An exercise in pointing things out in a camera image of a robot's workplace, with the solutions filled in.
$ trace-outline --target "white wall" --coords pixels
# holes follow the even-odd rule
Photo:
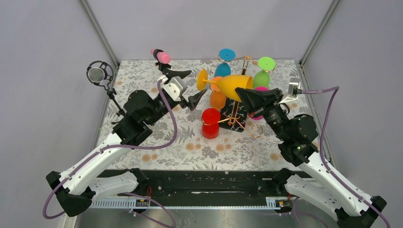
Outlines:
[[[1,1],[0,227],[55,228],[45,176],[90,150],[106,94],[85,71],[110,62],[77,0]],[[48,214],[61,211],[56,199]]]
[[[314,89],[340,86],[326,131],[333,155],[359,188],[386,199],[392,227],[403,204],[402,11],[401,0],[341,1],[305,68]],[[316,96],[323,117],[329,97]]]
[[[89,0],[121,59],[237,56],[302,58],[332,0]]]

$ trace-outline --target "microphone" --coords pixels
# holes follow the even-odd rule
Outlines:
[[[151,49],[151,55],[162,64],[168,64],[171,61],[169,54],[160,49]]]
[[[111,84],[113,77],[114,77],[114,72],[112,67],[107,64],[106,62],[103,61],[95,61],[90,63],[90,65],[87,67],[87,72],[86,72],[87,78],[90,83],[103,87],[105,90],[109,90],[110,87],[109,85]]]

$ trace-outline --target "floral tablecloth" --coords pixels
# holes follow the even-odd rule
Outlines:
[[[243,61],[230,62],[232,73],[240,74]],[[122,61],[115,90],[117,102],[123,106],[129,94],[134,90],[142,89],[154,98],[158,94],[157,79],[161,76],[152,60],[124,60]],[[198,92],[196,89],[196,76],[202,69],[209,72],[209,78],[214,75],[218,60],[172,60],[172,70],[192,70],[192,74],[185,78],[188,86],[185,97]],[[258,66],[250,65],[247,75],[254,76],[260,71]],[[294,60],[276,60],[276,68],[270,73],[270,88],[279,88],[287,93],[290,78],[297,76],[297,67]],[[110,169],[158,169],[158,170],[268,170],[277,171],[283,167],[297,170],[292,164],[286,162],[281,156],[277,144],[279,140],[264,120],[246,120],[246,128],[260,124],[264,135],[254,139],[247,132],[220,128],[220,134],[213,140],[203,138],[201,135],[202,123],[200,121],[203,110],[209,108],[210,91],[201,99],[197,108],[190,112],[179,106],[173,109],[178,123],[178,137],[171,146],[154,151],[133,150],[126,156],[114,162]],[[289,117],[300,113],[307,113],[307,103],[304,96],[296,102],[288,104],[291,112]],[[118,121],[116,106],[110,102],[101,128],[99,142],[103,141],[112,131],[111,122]],[[169,115],[150,126],[154,131],[142,146],[156,146],[168,142],[173,134],[172,121]]]

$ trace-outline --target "floral pattern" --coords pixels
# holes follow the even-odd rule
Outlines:
[[[161,76],[152,60],[124,60],[122,61],[116,82],[116,100],[123,106],[128,95],[136,89],[142,89],[151,97],[158,94],[157,79]],[[214,75],[218,60],[172,60],[172,70],[192,70],[184,81],[188,86],[185,97],[198,92],[196,88],[196,76],[202,69],[206,69],[209,78]],[[233,73],[241,72],[242,61],[229,63]],[[279,88],[287,92],[290,78],[297,77],[297,67],[294,60],[276,60],[276,68],[270,73],[270,87]],[[259,67],[250,65],[247,75],[254,76]],[[201,134],[202,123],[200,121],[203,110],[209,108],[210,91],[201,99],[197,108],[182,110],[180,106],[173,108],[175,119],[178,123],[178,137],[174,144],[161,150],[133,150],[126,156],[119,158],[110,169],[158,169],[158,170],[267,170],[276,171],[283,167],[297,170],[292,164],[286,162],[281,156],[277,144],[280,141],[264,120],[246,120],[246,128],[250,129],[254,124],[260,124],[264,134],[254,139],[247,132],[235,132],[220,128],[217,138],[208,140]],[[304,96],[288,104],[291,111],[289,116],[295,116],[308,111]],[[111,122],[120,120],[116,116],[117,108],[110,102],[104,122],[101,128],[99,142],[103,141],[112,131]],[[171,139],[173,135],[172,121],[169,115],[165,115],[154,126],[149,126],[153,133],[142,146],[162,145]]]

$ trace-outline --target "gray floor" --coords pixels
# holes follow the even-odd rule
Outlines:
[[[300,201],[297,211],[312,213],[323,219],[329,228],[337,228],[336,222],[311,204]],[[292,216],[272,216],[269,210],[171,210],[180,228],[298,228]],[[171,225],[163,210],[150,209],[144,212],[160,222]],[[323,228],[320,222],[299,216],[306,228]],[[128,210],[88,209],[78,216],[76,228],[161,228],[144,218],[133,217]]]

